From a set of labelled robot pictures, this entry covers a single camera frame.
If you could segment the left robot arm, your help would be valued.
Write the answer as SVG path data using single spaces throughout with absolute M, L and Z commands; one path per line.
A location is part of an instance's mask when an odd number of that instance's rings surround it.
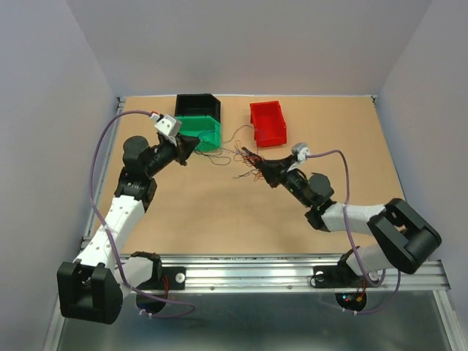
M 178 134 L 173 140 L 158 136 L 150 146 L 142 136 L 128 138 L 123 145 L 123 163 L 109 211 L 85 249 L 57 271 L 58 298 L 63 317 L 112 324 L 125 297 L 144 285 L 164 289 L 160 256 L 135 252 L 122 263 L 120 251 L 135 225 L 146 214 L 156 193 L 154 176 L 171 162 L 186 165 L 198 146 L 198 137 Z

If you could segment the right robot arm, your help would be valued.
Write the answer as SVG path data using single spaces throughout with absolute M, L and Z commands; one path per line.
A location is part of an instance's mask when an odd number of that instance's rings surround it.
M 441 245 L 440 234 L 405 200 L 393 198 L 384 205 L 350 205 L 333 200 L 334 190 L 322 173 L 306 176 L 300 166 L 313 158 L 308 146 L 299 143 L 283 159 L 265 159 L 241 149 L 242 157 L 276 188 L 283 186 L 307 211 L 307 222 L 327 233 L 346 232 L 370 235 L 375 245 L 360 247 L 354 241 L 337 264 L 316 266 L 310 284 L 316 288 L 348 288 L 366 282 L 371 287 L 382 284 L 371 274 L 395 268 L 413 274 Z

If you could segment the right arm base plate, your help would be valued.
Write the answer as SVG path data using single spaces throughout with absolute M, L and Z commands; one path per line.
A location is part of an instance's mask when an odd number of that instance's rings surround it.
M 319 265 L 313 269 L 309 285 L 317 289 L 358 288 L 365 282 L 364 276 L 358 276 L 350 268 L 338 265 Z

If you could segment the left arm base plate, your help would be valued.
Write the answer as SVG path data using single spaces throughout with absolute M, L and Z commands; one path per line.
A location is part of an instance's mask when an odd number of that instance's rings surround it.
M 186 268 L 162 266 L 151 271 L 149 279 L 136 285 L 139 290 L 182 291 L 186 287 Z

